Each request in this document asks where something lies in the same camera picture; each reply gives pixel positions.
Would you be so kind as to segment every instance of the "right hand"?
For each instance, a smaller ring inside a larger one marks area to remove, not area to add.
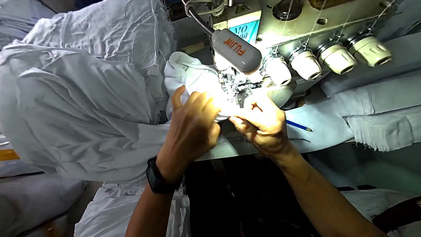
[[[262,154],[271,159],[285,161],[289,157],[286,154],[296,151],[288,142],[285,112],[267,95],[248,97],[244,108],[229,120]]]

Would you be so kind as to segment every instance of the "left hand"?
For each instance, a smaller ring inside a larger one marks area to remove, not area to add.
[[[171,98],[173,115],[167,138],[157,156],[157,167],[168,183],[180,178],[187,165],[216,145],[220,127],[214,122],[221,108],[212,96],[193,92],[186,103],[180,97],[185,86]]]

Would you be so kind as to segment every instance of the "blue pen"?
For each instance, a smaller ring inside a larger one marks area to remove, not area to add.
[[[289,124],[289,125],[291,125],[291,126],[294,126],[294,127],[297,127],[297,128],[301,128],[301,129],[306,130],[306,131],[308,131],[308,132],[312,132],[312,131],[313,131],[313,130],[311,130],[311,129],[310,129],[310,128],[308,128],[308,127],[304,127],[303,125],[296,124],[296,123],[291,122],[291,121],[289,121],[289,120],[287,120],[287,124]]]

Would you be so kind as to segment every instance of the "wristwatch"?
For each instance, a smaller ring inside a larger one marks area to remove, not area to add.
[[[149,185],[152,192],[159,194],[173,193],[180,187],[182,177],[175,183],[166,183],[156,164],[157,157],[148,160],[148,168],[146,169],[146,176],[148,177]]]

